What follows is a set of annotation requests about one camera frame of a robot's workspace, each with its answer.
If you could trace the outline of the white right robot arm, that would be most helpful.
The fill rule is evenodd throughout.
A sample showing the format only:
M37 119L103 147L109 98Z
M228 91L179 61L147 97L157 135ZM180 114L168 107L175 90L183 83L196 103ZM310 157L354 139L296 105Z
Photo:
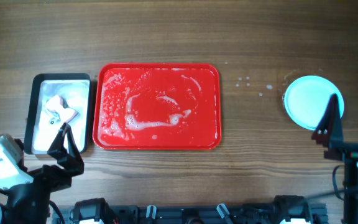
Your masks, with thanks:
M245 203L228 207L156 207L149 205L110 206L103 198L78 202L64 214L56 213L54 223L327 223L325 204L314 199L335 196L343 201L342 223L358 223L358 143L343 140L339 97L329 97L326 111L314 130L312 140L326 147L324 158L341 162L344 168L343 188L333 183L333 190L307 197L277 195L269 203Z

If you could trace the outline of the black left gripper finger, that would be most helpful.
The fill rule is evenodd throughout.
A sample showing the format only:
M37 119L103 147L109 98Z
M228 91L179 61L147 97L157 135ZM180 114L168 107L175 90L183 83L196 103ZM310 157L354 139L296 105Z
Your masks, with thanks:
M54 159L61 159L67 154L67 150L64 148L64 141L66 135L66 123L63 123L61 128L58 130L55 139L52 141L47 154L52 156Z
M68 141L68 153L69 155L71 155L72 158L74 158L75 161L77 162L81 161L81 156L75 144L71 126L68 123L66 123L65 125L66 125L66 137Z

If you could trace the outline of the pink green sponge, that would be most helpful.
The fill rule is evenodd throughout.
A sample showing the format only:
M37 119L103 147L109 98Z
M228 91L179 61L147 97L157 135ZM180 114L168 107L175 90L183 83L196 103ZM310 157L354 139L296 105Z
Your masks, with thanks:
M45 104L45 110L50 116L49 123L68 123L78 112L72 108L64 106L64 100L61 96L55 95L49 99Z

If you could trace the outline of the light blue plate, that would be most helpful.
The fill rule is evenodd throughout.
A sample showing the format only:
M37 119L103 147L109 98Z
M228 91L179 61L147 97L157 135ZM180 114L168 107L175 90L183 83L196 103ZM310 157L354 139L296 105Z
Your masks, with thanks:
M344 98L339 88L331 81L316 75L303 76L291 82L283 95L283 105L297 125L315 130L333 94L338 97L339 113L342 117Z

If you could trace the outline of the red plastic tray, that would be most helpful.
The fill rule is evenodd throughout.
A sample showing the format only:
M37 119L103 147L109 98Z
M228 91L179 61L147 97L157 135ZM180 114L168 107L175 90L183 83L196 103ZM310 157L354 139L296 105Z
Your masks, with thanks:
M109 63L99 73L93 141L112 150L215 148L223 135L218 69L208 63Z

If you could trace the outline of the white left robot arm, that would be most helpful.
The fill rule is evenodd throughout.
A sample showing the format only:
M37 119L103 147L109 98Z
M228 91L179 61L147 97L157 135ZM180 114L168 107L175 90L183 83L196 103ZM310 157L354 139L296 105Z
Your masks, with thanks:
M0 223L45 223L53 192L71 187L72 178L84 173L84 162L75 144L71 127L64 123L58 130L47 154L56 159L29 171L24 165L24 143L9 134L0 135Z

